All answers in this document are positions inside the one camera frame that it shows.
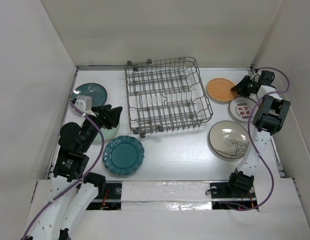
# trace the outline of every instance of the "plate with red text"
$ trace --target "plate with red text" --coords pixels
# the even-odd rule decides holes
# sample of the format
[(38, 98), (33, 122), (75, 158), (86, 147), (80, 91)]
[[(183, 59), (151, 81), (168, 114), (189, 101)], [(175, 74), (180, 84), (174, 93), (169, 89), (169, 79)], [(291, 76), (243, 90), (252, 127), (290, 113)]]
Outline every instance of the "plate with red text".
[(253, 99), (239, 96), (229, 103), (229, 112), (237, 120), (247, 123), (255, 104), (256, 102)]

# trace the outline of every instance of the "wall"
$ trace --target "wall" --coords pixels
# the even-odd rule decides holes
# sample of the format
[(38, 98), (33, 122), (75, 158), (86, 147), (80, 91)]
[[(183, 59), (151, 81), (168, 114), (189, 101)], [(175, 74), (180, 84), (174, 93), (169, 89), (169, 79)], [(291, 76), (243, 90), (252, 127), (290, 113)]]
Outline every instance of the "wall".
[(39, 0), (0, 0), (0, 239), (20, 239), (76, 68)]
[(76, 65), (249, 67), (282, 0), (42, 0)]
[[(284, 97), (291, 111), (274, 138), (285, 172), (296, 179), (310, 224), (310, 0), (284, 1), (255, 60), (258, 67), (279, 68), (290, 79)], [(276, 76), (278, 87), (286, 87), (285, 79)]]

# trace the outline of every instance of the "light green plate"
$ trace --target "light green plate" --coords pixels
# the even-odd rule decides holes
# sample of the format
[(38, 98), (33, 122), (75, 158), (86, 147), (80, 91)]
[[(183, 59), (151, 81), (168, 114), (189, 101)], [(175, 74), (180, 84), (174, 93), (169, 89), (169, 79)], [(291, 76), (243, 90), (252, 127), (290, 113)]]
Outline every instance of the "light green plate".
[[(104, 135), (105, 141), (107, 141), (109, 139), (112, 139), (117, 134), (119, 128), (120, 128), (120, 123), (118, 123), (118, 126), (116, 128), (112, 128), (110, 130), (102, 128), (101, 132)], [(101, 136), (100, 136), (100, 134), (97, 134), (97, 136), (94, 139), (94, 142), (95, 143), (101, 143)]]

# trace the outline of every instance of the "gray wall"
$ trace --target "gray wall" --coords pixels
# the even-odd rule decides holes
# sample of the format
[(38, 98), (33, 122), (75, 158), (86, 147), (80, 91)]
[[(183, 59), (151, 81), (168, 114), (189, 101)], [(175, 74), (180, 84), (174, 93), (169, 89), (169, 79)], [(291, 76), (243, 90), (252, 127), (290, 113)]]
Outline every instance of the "gray wall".
[[(285, 0), (256, 59), (258, 67), (283, 70), (290, 79), (291, 109), (274, 139), (289, 177), (296, 179), (310, 224), (310, 0)], [(278, 88), (286, 87), (279, 74)]]
[(42, 0), (76, 65), (249, 67), (282, 0)]
[(76, 68), (40, 0), (0, 0), (0, 239), (21, 239)]

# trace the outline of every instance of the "dishwasher rack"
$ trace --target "dishwasher rack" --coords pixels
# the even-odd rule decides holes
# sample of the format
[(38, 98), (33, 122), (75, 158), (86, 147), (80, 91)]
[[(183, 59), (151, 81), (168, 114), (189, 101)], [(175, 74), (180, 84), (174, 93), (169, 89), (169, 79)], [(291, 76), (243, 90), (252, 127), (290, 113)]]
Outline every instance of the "dishwasher rack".
[(198, 128), (213, 111), (196, 59), (180, 57), (125, 65), (130, 130), (146, 134)]

